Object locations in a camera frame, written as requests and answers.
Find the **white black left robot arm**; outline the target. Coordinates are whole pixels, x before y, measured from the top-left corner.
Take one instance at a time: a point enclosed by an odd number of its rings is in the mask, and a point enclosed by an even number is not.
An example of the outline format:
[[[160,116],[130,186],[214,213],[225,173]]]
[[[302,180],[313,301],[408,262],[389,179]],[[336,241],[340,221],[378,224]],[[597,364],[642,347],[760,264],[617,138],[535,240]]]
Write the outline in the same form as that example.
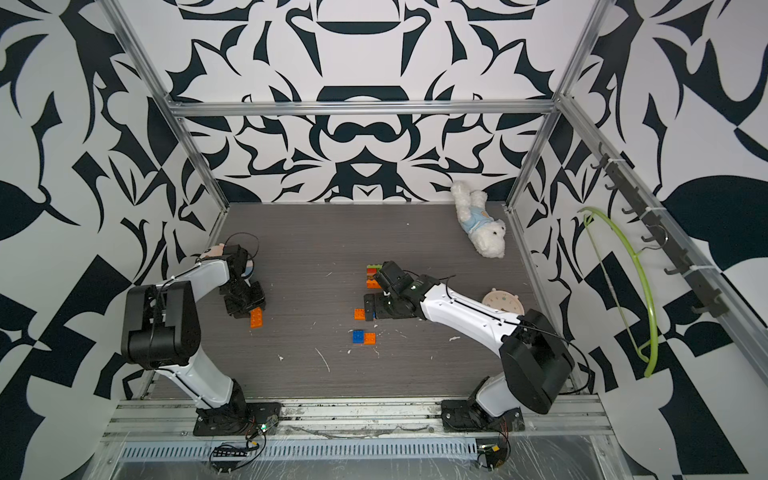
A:
[[[251,279],[254,258],[240,245],[220,243],[182,273],[127,293],[121,355],[170,379],[203,418],[247,414],[240,385],[204,352],[197,303],[216,290],[229,316],[261,327],[266,298],[260,283]]]

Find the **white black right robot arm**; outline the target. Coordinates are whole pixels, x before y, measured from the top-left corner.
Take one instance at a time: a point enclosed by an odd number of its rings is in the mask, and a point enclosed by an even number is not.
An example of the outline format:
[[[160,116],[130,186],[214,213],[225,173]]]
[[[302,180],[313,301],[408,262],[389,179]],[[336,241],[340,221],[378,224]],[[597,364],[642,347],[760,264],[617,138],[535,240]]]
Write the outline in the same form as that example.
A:
[[[576,362],[568,342],[537,310],[515,314],[454,291],[449,279],[416,275],[387,261],[366,269],[378,291],[364,296],[367,321],[415,318],[445,327],[496,354],[502,372],[479,383],[466,400],[444,403],[444,423],[477,427],[509,414],[548,413]]]

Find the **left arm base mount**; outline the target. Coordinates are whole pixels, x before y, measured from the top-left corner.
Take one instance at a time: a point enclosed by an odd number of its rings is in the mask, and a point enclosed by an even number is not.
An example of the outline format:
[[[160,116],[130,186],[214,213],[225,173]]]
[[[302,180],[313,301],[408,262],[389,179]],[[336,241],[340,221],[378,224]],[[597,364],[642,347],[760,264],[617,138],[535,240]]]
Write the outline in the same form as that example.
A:
[[[196,410],[193,435],[237,436],[249,434],[262,426],[270,429],[279,422],[281,409],[280,402],[247,402],[242,392],[235,390],[227,404]]]

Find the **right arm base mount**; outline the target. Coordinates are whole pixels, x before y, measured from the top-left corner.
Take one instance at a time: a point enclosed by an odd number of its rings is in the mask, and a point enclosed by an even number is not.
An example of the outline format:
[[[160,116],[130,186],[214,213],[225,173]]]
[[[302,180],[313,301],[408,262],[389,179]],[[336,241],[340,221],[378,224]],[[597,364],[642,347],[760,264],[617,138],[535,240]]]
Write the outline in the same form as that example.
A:
[[[445,430],[450,432],[523,432],[525,422],[520,408],[514,408],[502,416],[493,417],[485,412],[476,396],[481,388],[479,384],[466,399],[442,400],[440,403],[441,420]]]

